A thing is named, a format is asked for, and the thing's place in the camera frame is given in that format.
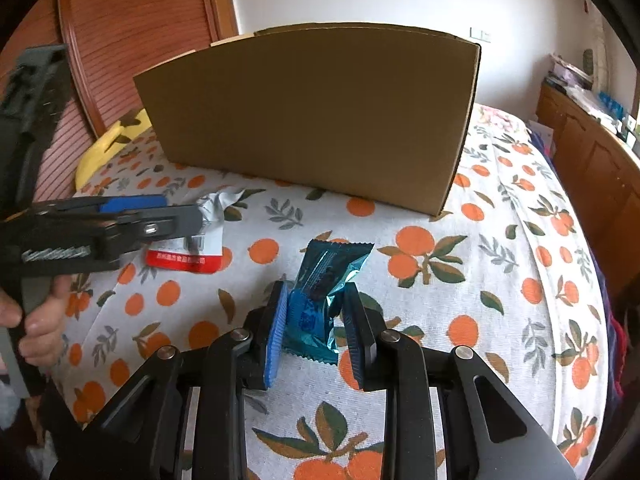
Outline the person's left hand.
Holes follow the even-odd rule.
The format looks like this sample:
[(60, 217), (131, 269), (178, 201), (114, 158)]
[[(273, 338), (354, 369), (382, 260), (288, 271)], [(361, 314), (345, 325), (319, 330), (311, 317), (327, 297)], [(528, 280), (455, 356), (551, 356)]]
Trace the person's left hand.
[(25, 335), (18, 343), (18, 351), (28, 364), (49, 367), (58, 362), (71, 284), (69, 275), (57, 276), (46, 300), (26, 316)]

